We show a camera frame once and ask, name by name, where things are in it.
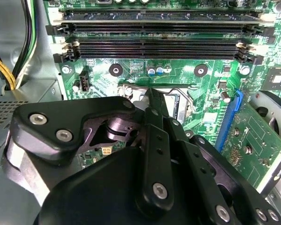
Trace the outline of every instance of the silver screw head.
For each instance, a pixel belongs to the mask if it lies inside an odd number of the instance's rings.
[[[117,74],[117,73],[118,73],[118,68],[114,68],[114,69],[113,69],[113,72],[114,72],[115,74]]]
[[[44,125],[48,121],[44,115],[38,113],[29,116],[29,120],[34,125]]]
[[[156,116],[158,116],[158,111],[156,111],[155,109],[152,109],[152,113]]]
[[[224,207],[222,207],[221,205],[217,205],[215,210],[218,216],[226,223],[230,221],[230,215]]]
[[[238,137],[239,136],[239,129],[236,127],[234,128],[234,136]]]
[[[267,221],[266,215],[261,211],[260,209],[256,209],[257,215],[262,219],[263,221]]]
[[[245,152],[247,155],[252,154],[252,148],[251,148],[249,145],[248,145],[248,146],[244,146],[243,149],[244,149],[244,152]]]
[[[251,69],[248,66],[242,66],[239,70],[241,75],[248,75],[250,73]]]
[[[192,130],[185,130],[185,135],[186,137],[191,138],[194,136],[194,132]]]
[[[61,71],[64,73],[64,74],[69,74],[72,72],[72,68],[68,65],[64,65],[62,68],[61,68]]]
[[[276,213],[272,210],[267,210],[268,213],[270,214],[271,218],[274,220],[274,221],[279,221],[279,218],[278,216],[276,215]]]
[[[199,142],[201,143],[201,144],[205,144],[205,141],[204,141],[204,139],[203,138],[198,138],[198,140],[199,140]]]
[[[69,142],[72,140],[73,135],[68,130],[59,130],[56,132],[56,137],[58,140],[60,140],[62,142]]]
[[[179,126],[179,122],[177,120],[173,119],[172,122],[174,125]]]
[[[168,196],[167,189],[161,183],[153,184],[153,192],[160,199],[166,199]]]
[[[126,106],[127,108],[131,109],[133,107],[132,103],[131,102],[128,102],[128,101],[124,101],[123,102],[123,105]]]

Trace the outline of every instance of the black wire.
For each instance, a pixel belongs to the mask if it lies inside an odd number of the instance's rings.
[[[24,45],[23,45],[23,48],[19,55],[19,58],[13,69],[13,75],[15,76],[15,78],[18,77],[18,75],[25,63],[24,60],[26,58],[26,55],[28,54],[29,46],[31,44],[31,36],[32,36],[32,21],[31,21],[31,16],[30,16],[27,0],[21,0],[21,4],[22,4],[23,11],[24,11],[24,17],[25,17],[25,40],[24,40]]]
[[[3,73],[2,73],[1,71],[0,71],[0,78],[1,78],[2,80],[5,80],[7,89],[10,90],[10,84],[9,84],[9,82],[7,81],[7,79],[5,78],[5,76],[3,75]]]

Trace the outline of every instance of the black connector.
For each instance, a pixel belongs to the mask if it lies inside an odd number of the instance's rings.
[[[275,33],[275,27],[259,27],[254,24],[246,25],[243,32],[248,36],[259,35],[263,37],[272,37]]]
[[[233,55],[239,51],[236,44],[246,43],[239,38],[229,40],[69,38],[67,42],[69,58],[74,61],[80,58],[233,60]]]
[[[46,32],[47,35],[62,35],[64,33],[63,26],[58,25],[58,26],[52,26],[52,25],[46,25]]]
[[[264,57],[261,55],[251,55],[246,49],[239,49],[239,52],[234,55],[234,58],[239,63],[251,63],[253,65],[261,65]]]
[[[90,82],[89,82],[89,72],[87,70],[81,71],[79,75],[81,90],[84,92],[89,91]]]
[[[117,24],[106,23],[65,23],[65,34],[73,33],[111,33],[112,35],[119,34],[136,34],[136,33],[242,33],[243,24],[197,24],[197,23],[140,23],[140,22],[119,22]]]
[[[53,54],[53,60],[55,63],[65,63],[70,60],[69,55],[67,53],[64,54]]]

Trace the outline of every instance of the screw hole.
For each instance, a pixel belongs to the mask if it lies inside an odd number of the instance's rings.
[[[156,149],[159,155],[163,155],[163,151],[161,149]]]
[[[200,170],[202,171],[202,173],[206,173],[206,170],[204,168],[201,168]]]

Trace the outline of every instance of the mounting hole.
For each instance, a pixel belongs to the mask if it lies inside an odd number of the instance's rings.
[[[207,166],[209,171],[211,172],[212,177],[216,176],[216,170],[215,168],[206,160]]]
[[[202,173],[206,173],[206,170],[204,168],[200,168],[200,170],[202,171]]]
[[[193,73],[196,77],[204,77],[208,72],[208,67],[205,64],[200,64],[195,67]]]
[[[114,69],[113,69],[113,72],[114,72],[115,74],[117,74],[117,73],[118,73],[118,68],[114,68]]]
[[[156,149],[159,155],[163,155],[163,151],[161,149]]]
[[[256,111],[258,112],[258,114],[261,116],[261,117],[266,117],[266,115],[268,114],[268,109],[265,108],[265,107],[258,107],[256,109]]]

